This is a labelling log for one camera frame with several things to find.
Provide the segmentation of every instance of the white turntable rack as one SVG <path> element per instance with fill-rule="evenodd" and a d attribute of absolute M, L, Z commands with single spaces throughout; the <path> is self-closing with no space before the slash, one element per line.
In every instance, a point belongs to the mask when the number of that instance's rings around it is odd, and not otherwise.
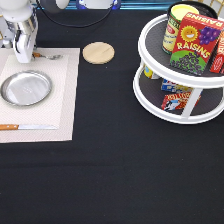
<path fill-rule="evenodd" d="M 169 65 L 171 56 L 162 50 L 166 26 L 165 14 L 151 20 L 141 32 L 138 42 L 141 64 L 134 78 L 134 93 L 146 110 L 164 120 L 179 124 L 197 124 L 211 120 L 224 109 L 224 76 L 209 72 L 210 65 L 206 66 L 202 76 L 171 67 Z M 151 80 L 144 75 L 145 65 L 162 78 L 194 88 L 183 110 L 161 109 L 163 99 L 169 92 L 161 90 L 161 79 Z M 201 92 L 201 99 L 194 107 Z"/>

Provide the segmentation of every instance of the yellow label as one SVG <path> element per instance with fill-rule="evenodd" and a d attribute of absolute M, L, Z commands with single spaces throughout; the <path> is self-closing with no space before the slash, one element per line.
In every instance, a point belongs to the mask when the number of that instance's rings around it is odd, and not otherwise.
<path fill-rule="evenodd" d="M 172 53 L 179 32 L 180 24 L 170 16 L 163 39 L 163 47 Z"/>
<path fill-rule="evenodd" d="M 145 66 L 145 70 L 144 70 L 145 76 L 148 78 L 152 77 L 153 71 L 151 69 L 149 69 L 147 66 Z"/>

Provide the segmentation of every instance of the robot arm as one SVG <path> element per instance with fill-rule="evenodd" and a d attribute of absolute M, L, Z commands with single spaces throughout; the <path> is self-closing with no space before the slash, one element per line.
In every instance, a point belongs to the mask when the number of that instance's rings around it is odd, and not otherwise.
<path fill-rule="evenodd" d="M 49 8 L 54 5 L 64 9 L 69 0 L 42 0 L 42 2 Z M 36 0 L 0 0 L 0 9 L 5 20 L 0 21 L 0 28 L 5 38 L 3 44 L 9 48 L 11 42 L 13 43 L 15 55 L 20 63 L 31 61 L 35 45 L 38 21 L 33 3 L 36 3 Z"/>

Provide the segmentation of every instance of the knife handle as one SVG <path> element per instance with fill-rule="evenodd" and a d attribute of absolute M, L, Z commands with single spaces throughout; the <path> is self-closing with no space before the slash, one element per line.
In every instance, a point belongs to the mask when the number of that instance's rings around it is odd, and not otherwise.
<path fill-rule="evenodd" d="M 18 130 L 19 125 L 17 124 L 0 124 L 0 130 Z"/>

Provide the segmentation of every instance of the silver plate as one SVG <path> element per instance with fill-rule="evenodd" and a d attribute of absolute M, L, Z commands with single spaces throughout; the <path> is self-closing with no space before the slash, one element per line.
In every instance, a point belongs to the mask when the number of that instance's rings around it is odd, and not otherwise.
<path fill-rule="evenodd" d="M 29 106 L 43 100 L 51 88 L 51 79 L 46 74 L 29 70 L 6 79 L 1 86 L 1 96 L 12 105 Z"/>

